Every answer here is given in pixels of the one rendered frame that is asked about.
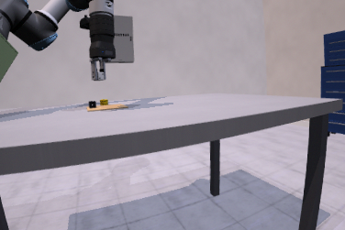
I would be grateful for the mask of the peach flat mat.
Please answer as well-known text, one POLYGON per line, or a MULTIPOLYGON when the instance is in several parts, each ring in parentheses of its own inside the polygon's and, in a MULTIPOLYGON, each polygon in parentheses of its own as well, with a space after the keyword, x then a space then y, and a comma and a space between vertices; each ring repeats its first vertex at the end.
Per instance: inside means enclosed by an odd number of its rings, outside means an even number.
POLYGON ((87 108, 88 112, 92 112, 92 111, 128 108, 128 106, 125 106, 123 104, 110 104, 110 105, 98 105, 96 108, 89 108, 89 106, 86 108, 87 108), (109 108, 111 108, 111 109, 109 109, 109 108))

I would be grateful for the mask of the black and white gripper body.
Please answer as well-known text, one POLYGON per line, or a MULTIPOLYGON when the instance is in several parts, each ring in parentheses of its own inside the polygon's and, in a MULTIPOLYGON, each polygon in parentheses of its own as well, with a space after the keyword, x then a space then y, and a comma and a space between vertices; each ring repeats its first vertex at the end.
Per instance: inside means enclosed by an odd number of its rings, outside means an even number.
POLYGON ((84 15, 80 28, 90 30, 90 59, 115 59, 114 4, 108 0, 92 0, 89 3, 89 16, 84 15))

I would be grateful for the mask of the yellow die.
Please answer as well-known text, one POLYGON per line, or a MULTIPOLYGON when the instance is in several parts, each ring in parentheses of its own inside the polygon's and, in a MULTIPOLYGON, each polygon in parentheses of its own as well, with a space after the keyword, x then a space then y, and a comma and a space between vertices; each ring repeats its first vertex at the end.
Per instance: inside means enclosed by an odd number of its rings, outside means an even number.
POLYGON ((108 105, 108 100, 107 99, 100 100, 100 105, 108 105))

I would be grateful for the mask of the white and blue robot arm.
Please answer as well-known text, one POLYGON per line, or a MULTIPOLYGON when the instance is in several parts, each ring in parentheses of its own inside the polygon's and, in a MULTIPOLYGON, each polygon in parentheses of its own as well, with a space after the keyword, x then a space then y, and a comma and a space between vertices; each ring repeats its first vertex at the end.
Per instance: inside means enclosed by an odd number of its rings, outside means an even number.
POLYGON ((0 0, 0 33, 8 39, 11 32, 32 49, 41 51, 58 37, 58 23, 67 12, 86 10, 91 1, 50 0, 32 13, 27 0, 0 0))

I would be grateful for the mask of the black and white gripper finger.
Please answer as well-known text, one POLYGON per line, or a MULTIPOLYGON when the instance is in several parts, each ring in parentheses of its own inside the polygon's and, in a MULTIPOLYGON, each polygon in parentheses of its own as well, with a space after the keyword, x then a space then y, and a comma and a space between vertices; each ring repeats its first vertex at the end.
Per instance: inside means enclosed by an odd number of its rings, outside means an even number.
POLYGON ((105 80, 106 80, 106 64, 105 64, 106 61, 111 61, 111 59, 103 59, 103 60, 99 61, 99 64, 100 64, 99 72, 103 72, 104 73, 105 80))
POLYGON ((97 68, 96 68, 96 62, 97 62, 98 60, 102 60, 102 58, 98 57, 98 58, 90 59, 90 61, 91 61, 92 80, 98 80, 98 77, 97 77, 97 68))

